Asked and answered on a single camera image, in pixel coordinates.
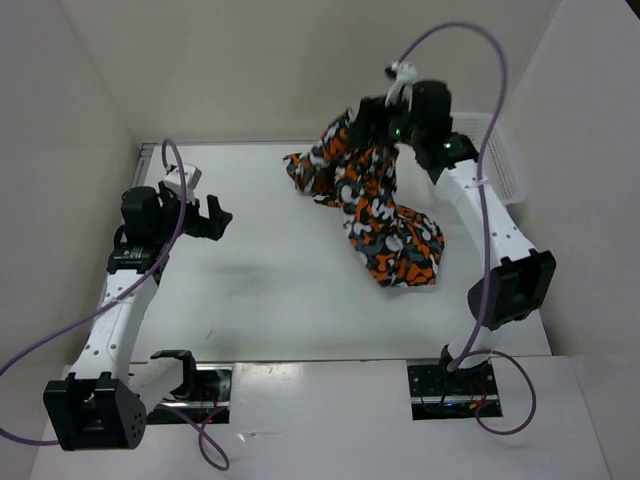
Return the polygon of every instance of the white table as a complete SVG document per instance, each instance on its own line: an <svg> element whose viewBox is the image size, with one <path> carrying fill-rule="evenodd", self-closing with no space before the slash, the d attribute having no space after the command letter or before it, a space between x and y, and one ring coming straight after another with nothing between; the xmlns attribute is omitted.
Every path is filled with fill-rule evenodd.
<svg viewBox="0 0 640 480"><path fill-rule="evenodd" d="M229 472L205 463L190 427L150 426L134 451L40 448L31 480L609 479L569 359L522 362L538 414L513 437L488 435L474 419L412 421L403 361L238 364L230 423L208 429ZM494 368L505 418L487 422L512 428L529 393L511 364Z"/></svg>
<svg viewBox="0 0 640 480"><path fill-rule="evenodd" d="M452 212L431 199L408 151L398 162L398 203L429 211L445 234L435 288L381 289L336 209L298 195L281 158L308 145L182 146L203 172L198 196L220 198L234 220L219 242L183 236L143 322L135 361L191 349L206 361L304 361L437 357L468 335L466 295L482 259ZM156 147L143 183L164 171ZM549 355L539 314L504 327L502 348Z"/></svg>

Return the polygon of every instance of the purple cable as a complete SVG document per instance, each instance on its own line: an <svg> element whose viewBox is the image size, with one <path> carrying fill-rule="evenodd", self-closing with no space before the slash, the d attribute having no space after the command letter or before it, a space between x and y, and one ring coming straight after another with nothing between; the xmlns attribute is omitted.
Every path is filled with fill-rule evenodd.
<svg viewBox="0 0 640 480"><path fill-rule="evenodd" d="M483 223L483 234L484 234L484 282L482 283L482 295L480 297L480 313L478 315L478 320L476 325L469 337L469 341L465 345L464 349L460 356L455 358L448 366L447 370L453 372L458 369L462 361L469 356L469 352L471 351L471 347L473 343L478 338L478 334L480 333L480 329L484 323L484 318L487 313L487 304L489 303L489 278L491 274L491 235L489 229L489 212L487 209L487 198L484 192L484 185L481 183L483 166L484 166L484 154L487 149L487 145L489 144L489 139L491 138L491 133L498 122L498 117L500 116L500 112L502 112L502 108L504 107L504 102L507 96L507 77L508 77L508 67L507 67L507 56L504 53L504 50L500 46L498 40L487 30L482 28L479 25L475 25L469 22L448 22L443 23L442 25L437 25L430 30L427 30L422 35L420 35L410 46L407 48L400 58L398 62L404 61L407 56L424 40L433 35L436 32L441 30L449 29L449 28L463 28L466 30L471 30L486 40L489 41L496 54L498 55L498 59L500 61L500 94L498 95L498 101L496 103L496 108L491 117L491 121L489 122L489 126L487 131L482 138L482 143L480 144L480 151L478 152L478 190L480 192L480 208L482 210L482 223Z"/></svg>
<svg viewBox="0 0 640 480"><path fill-rule="evenodd" d="M507 66L507 56L505 55L504 50L500 45L500 42L498 42L498 40L493 36L493 34L491 34L486 29L482 28L481 26L476 25L474 23L470 23L470 22L447 22L441 25L437 25L427 30L422 35L420 35L409 46L409 48L407 48L404 51L404 53L400 55L398 62L404 61L409 56L409 54L418 45L420 45L425 39L427 39L428 37L430 37L436 32L439 32L441 30L446 30L449 28L462 28L465 30L470 30L484 37L491 44L491 47L496 52L498 56L498 60L500 62L500 93L498 95L498 101L496 103L495 111L493 113L493 116L491 117L491 121L489 122L487 131L482 139L482 143L480 144L480 151L478 152L478 169L477 169L476 176L479 182L478 190L480 194L480 209L482 210L482 230L483 230L483 237L484 237L484 281L482 282L482 294L480 297L480 311L478 314L478 319L476 320L476 324L473 328L473 331L471 332L471 335L469 336L469 340L467 341L467 344L464 346L460 355L455 359L453 359L451 363L449 363L449 365L447 365L447 370L449 372L454 372L460 367L460 364L464 361L465 358L473 355L481 355L481 354L491 355L493 353L500 357L506 358L511 363L513 363L516 366L516 368L520 371L520 373L522 373L522 376L524 377L525 381L527 382L527 385L529 386L529 389L531 390L531 411L527 419L524 421L524 423L512 430L508 430L504 432L499 430L494 430L490 427L487 427L480 420L479 411L482 409L482 407L479 407L478 409L476 409L476 420L478 421L478 423L482 428L484 428L488 432L491 432L495 435L513 435L515 433L518 433L524 430L531 423L531 420L533 420L533 417L536 412L537 397L536 397L535 388L533 386L533 383L531 382L531 378L529 377L527 372L524 371L522 366L516 361L516 359L506 353L499 352L497 350L476 350L473 352L471 351L471 348L473 347L473 344L478 338L478 335L480 334L480 330L482 329L482 326L484 324L484 320L487 314L487 306L489 303L489 283L491 278L491 244L490 244L491 233L489 228L489 211L487 208L487 197L485 195L484 185L481 183L481 179L483 178L482 174L483 174L484 154L487 149L489 139L491 138L491 133L493 132L493 129L495 128L496 123L498 122L498 117L500 116L500 113L502 112L502 108L504 107L505 99L507 96L508 71L509 71Z"/></svg>
<svg viewBox="0 0 640 480"><path fill-rule="evenodd" d="M170 407L168 405L160 404L160 405L158 405L157 408L168 410L169 412L171 412L174 415L180 417L182 420L184 420L189 425L191 425L193 428L195 428L198 431L198 446L200 447L200 453L202 454L202 457L206 460L206 462L209 465L211 465L213 468L215 468L216 470L220 470L221 472L226 472L227 470L229 470L229 466L231 465L231 462L229 461L229 457L227 456L226 452L222 449L222 447L220 445L218 445L216 443L216 441L213 438L211 438L209 436L209 434L207 432L204 431L204 428L207 425L207 422L209 420L211 420L215 415L220 413L222 410L224 410L224 408L220 408L220 409L214 410L212 413L210 413L207 416L207 418L204 419L204 421L202 422L202 425L198 425L196 422L191 420L187 415L185 415L184 413L182 413L179 409L177 409L175 407ZM209 457L207 452L205 452L205 450L204 450L204 444L203 444L203 441L202 441L203 438L209 443L209 445L211 445L213 448L215 448L216 451L220 454L220 456L224 460L224 463L225 463L224 465L218 465L216 462L211 460L211 457Z"/></svg>
<svg viewBox="0 0 640 480"><path fill-rule="evenodd" d="M531 377L529 377L527 372L524 371L524 368L522 368L522 365L520 365L515 358L513 358L511 355L508 355L504 352L500 352L498 350L474 350L473 352L469 352L469 356L472 356L472 355L498 355L499 357L506 358L507 360L509 360L511 363L515 365L515 367L520 371L520 373L524 377L524 380L527 382L527 386L529 387L529 391L531 392L531 410L529 410L529 415L527 416L526 420L522 422L520 425L518 425L516 428L512 430L494 430L493 428L485 425L482 422L482 420L480 420L480 411L489 404L497 403L496 400L489 400L488 402L483 403L479 407L476 407L476 411L475 411L476 420L478 421L480 426L489 433L493 433L494 435L501 435L503 437L520 433L522 430L524 430L529 426L538 408L538 397L536 395L536 389L533 386L533 382L531 381Z"/></svg>
<svg viewBox="0 0 640 480"><path fill-rule="evenodd" d="M181 197L180 198L180 212L178 214L178 222L176 223L176 228L173 231L173 235L171 236L171 238L169 239L169 241L167 242L167 244L163 248L163 251L160 254L160 257L158 258L156 263L154 263L153 266L149 270L147 270L147 272L145 272L145 274L142 277L140 277L133 285L131 285L124 292L122 292L120 295L118 295L116 297L116 300L114 300L113 302L110 302L110 303L107 303L107 304L103 305L102 307L98 308L95 312L93 312L91 315L89 315L88 317L85 317L82 320L78 320L77 322L74 322L74 323L72 323L70 325L67 325L66 327L61 328L60 330L56 330L55 332L47 335L46 337L38 340L34 344L28 346L24 350L18 352L14 357L10 358L7 361L7 363L5 363L2 367L0 367L0 377L2 377L2 375L4 375L7 372L7 370L9 370L19 360L21 360L23 357L26 357L27 355L29 355L31 352L33 352L37 348L40 348L44 344L49 343L50 341L58 338L59 336L64 335L65 333L73 330L74 328L77 328L80 325L83 325L83 324L93 320L97 316L102 315L103 313L107 312L109 309L113 308L115 305L118 304L119 301L121 301L121 300L125 299L127 296L129 296L136 288L138 288L140 285L142 285L149 277L151 277L161 266L163 266L167 262L167 260L169 259L169 252L171 251L171 249L173 248L173 246L176 243L176 240L178 239L178 237L182 233L182 226L184 224L184 216L185 216L185 212L186 212L186 209L187 209L187 201L186 201L186 199L187 199L187 182L186 182L186 178L185 178L185 175L184 175L184 166L182 164L182 157L180 156L180 152L178 152L178 147L173 142L173 140L171 140L169 138L166 138L162 142L162 159L163 159L163 163L164 164L167 163L167 160L166 160L166 157L167 157L167 145L170 146L171 149L173 150L173 154L176 157L176 163L178 164L178 171L180 172L180 197ZM0 427L0 436L6 438L8 440L12 440L12 441L14 441L16 443L21 443L23 445L30 445L30 446L34 446L34 447L46 447L46 446L51 446L51 445L58 445L58 441L57 440L31 440L31 439L28 439L28 438L20 437L18 435L14 435L11 432L7 432L5 429L3 429L1 427Z"/></svg>

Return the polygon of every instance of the purple wire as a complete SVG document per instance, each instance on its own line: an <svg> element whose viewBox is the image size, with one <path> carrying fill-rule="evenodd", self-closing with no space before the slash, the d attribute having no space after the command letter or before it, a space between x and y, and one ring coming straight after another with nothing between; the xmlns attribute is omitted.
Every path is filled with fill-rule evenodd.
<svg viewBox="0 0 640 480"><path fill-rule="evenodd" d="M407 48L400 58L398 62L404 61L407 56L424 40L429 38L434 33L437 33L441 30L449 29L449 28L463 28L466 30L471 30L486 40L489 41L494 51L498 55L498 59L500 61L500 94L498 95L498 101L496 103L496 107L491 117L491 121L489 122L489 126L487 131L482 138L482 143L480 144L480 151L478 152L478 170L477 170L477 178L478 178L478 190L480 192L480 208L482 210L482 224L483 224L483 235L484 235L484 282L482 283L482 295L480 297L480 312L478 315L478 320L476 321L476 325L469 337L469 341L465 345L464 349L460 356L455 358L448 366L447 370L453 372L458 369L462 361L469 356L469 352L473 347L473 343L478 338L480 333L480 329L484 324L484 319L487 314L487 305L489 303L489 279L491 275L491 235L489 228L489 212L487 209L487 198L484 191L484 185L481 183L482 173L484 167L484 154L487 149L487 145L489 144L489 139L491 138L491 133L498 122L498 117L500 116L500 112L502 112L502 108L504 107L504 102L507 96L507 78L508 78L508 66L507 66L507 56L502 49L502 46L498 42L498 40L486 29L482 28L479 25L475 25L470 22L448 22L443 23L441 25L437 25L430 30L427 30L422 35L420 35L410 46Z"/></svg>
<svg viewBox="0 0 640 480"><path fill-rule="evenodd" d="M480 426L489 433L493 433L494 435L501 435L501 436L508 436L508 435L520 433L522 430L524 430L529 426L538 408L538 396L536 395L536 389L533 386L531 377L529 377L527 372L524 371L524 368L522 368L522 365L520 365L515 358L513 358L511 355L508 355L504 352L500 352L498 350L474 350L473 352L469 352L469 356L472 356L472 355L498 355L499 357L506 358L507 360L509 360L511 363L515 365L515 367L520 371L520 373L524 377L525 381L527 382L527 386L529 387L529 391L531 392L531 410L529 410L529 415L527 416L527 419L524 422L522 422L520 425L518 425L516 428L512 430L495 430L491 427L488 427L482 422L482 420L480 420L480 411L489 404L497 403L497 400L489 400L488 402L484 402L482 405L476 407L476 412L475 412L476 420L478 421Z"/></svg>
<svg viewBox="0 0 640 480"><path fill-rule="evenodd" d="M207 416L207 418L204 419L204 421L202 422L202 425L198 425L196 422L191 420L187 415L185 415L175 407L170 407L169 405L160 404L158 405L157 408L170 411L174 415L180 417L182 420L187 422L193 428L195 428L198 431L198 446L200 447L200 453L202 454L202 457L206 460L206 462L209 465L211 465L213 468L215 468L216 470L220 470L221 472L226 472L227 470L229 470L229 466L231 465L231 462L229 461L229 457L227 456L226 452L222 449L220 445L216 443L216 441L213 438L209 436L207 432L204 431L204 428L207 425L207 422L211 420L215 415L220 413L222 410L224 410L224 408L217 409L211 412ZM206 440L209 443L209 445L211 445L213 448L216 449L216 451L220 454L220 456L224 460L224 463L225 463L224 465L218 465L216 462L211 460L211 457L209 457L207 452L204 450L203 439Z"/></svg>
<svg viewBox="0 0 640 480"><path fill-rule="evenodd" d="M49 343L50 341L58 338L61 335L64 335L65 333L73 330L74 328L79 327L80 325L83 325L91 320L93 320L94 318L96 318L99 315L102 315L103 313L107 312L108 310L110 310L111 308L113 308L115 305L118 304L119 301L125 299L127 296L129 296L136 288L138 288L140 285L142 285L149 277L151 277L160 267L162 267L167 260L169 259L169 252L171 251L171 249L173 248L173 246L176 243L176 240L178 239L178 237L180 236L180 234L182 233L182 226L184 224L184 216L185 216L185 212L187 209L187 182L186 182L186 178L184 175L184 166L182 164L182 157L180 156L180 152L178 152L178 147L176 146L176 144L173 142L173 140L166 138L163 142L162 142L162 160L163 160L163 164L167 163L167 145L171 147L171 150L173 150L173 154L176 157L176 163L178 164L178 171L180 172L180 212L178 214L178 222L176 223L176 228L173 231L173 235L171 236L171 238L169 239L169 241L167 242L167 244L165 245L165 247L162 250L162 253L160 254L160 257L158 258L158 260L156 261L156 263L153 264L153 266L147 270L147 272L145 272L145 274L140 277L133 285L131 285L129 288L127 288L125 291L123 291L120 295L118 295L116 297L116 300L114 300L113 302L107 303L105 305L103 305L102 307L98 308L95 312L93 312L91 315L78 320L77 322L74 322L70 325L67 325L64 328L61 328L60 330L56 330L53 333L50 333L49 335L47 335L46 337L38 340L37 342L35 342L34 344L26 347L24 350L18 352L15 356L13 356L12 358L10 358L7 363L5 363L2 367L0 367L0 377L2 377L2 375L4 375L5 373L7 373L7 370L9 370L13 365L15 365L19 360L21 360L23 357L26 357L27 355L29 355L31 352L33 352L34 350L40 348L41 346L43 346L46 343ZM16 443L21 443L23 445L30 445L30 446L34 446L34 447L47 447L47 446L51 446L51 445L58 445L58 441L57 440L31 440L29 438L23 438L20 437L18 435L14 435L11 432L6 431L5 429L0 427L0 436L14 441Z"/></svg>
<svg viewBox="0 0 640 480"><path fill-rule="evenodd" d="M504 103L507 96L508 71L509 71L508 65L507 65L507 56L505 55L504 49L500 45L500 42L498 42L498 40L495 38L493 34L491 34L488 30L484 29L483 27L470 22L447 22L441 25L437 25L427 30L422 35L420 35L411 45L409 45L409 48L407 48L404 51L404 53L400 55L398 62L404 61L409 56L409 54L418 45L420 45L425 39L427 39L428 37L430 37L436 32L439 32L441 30L446 30L449 28L463 28L465 30L470 30L484 37L491 44L500 62L500 93L498 95L498 101L496 102L496 107L495 107L493 116L491 117L491 121L489 122L487 131L484 137L482 138L482 143L480 144L480 151L478 152L478 169L477 169L476 176L479 182L478 190L480 194L480 209L482 210L482 230L483 230L483 237L484 237L484 281L482 282L482 294L480 297L480 311L478 314L478 319L476 320L476 323L474 325L473 331L471 332L471 335L469 336L469 340L467 341L467 344L464 346L460 355L455 359L453 359L449 363L449 365L447 365L447 370L449 372L454 372L460 367L460 364L466 358L473 355L481 355L481 354L486 354L486 355L496 354L500 357L506 358L511 363L513 363L516 366L516 368L520 371L520 373L522 373L522 376L524 377L525 381L527 382L527 385L529 386L529 389L531 390L531 411L527 419L524 421L524 423L508 431L494 430L490 427L487 427L480 420L479 413L482 407L479 407L478 409L476 409L476 420L478 421L480 426L484 428L486 431L493 433L495 435L513 435L515 433L518 433L524 430L531 423L531 420L533 420L533 417L536 413L537 397L536 397L535 388L533 386L533 382L531 381L531 378L529 377L527 372L525 372L522 366L512 356L503 352L499 352L497 350L476 350L473 352L471 351L471 348L473 347L473 344L478 338L478 335L480 334L480 330L484 325L484 320L487 314L487 306L489 303L489 283L491 279L491 233L489 228L489 211L487 208L487 197L484 191L484 185L481 183L481 180L483 178L482 174L483 174L483 166L484 166L484 154L487 149L487 145L489 144L491 133L493 132L496 126L496 123L498 122L498 117L500 116L500 113L502 112L502 109L504 107Z"/></svg>

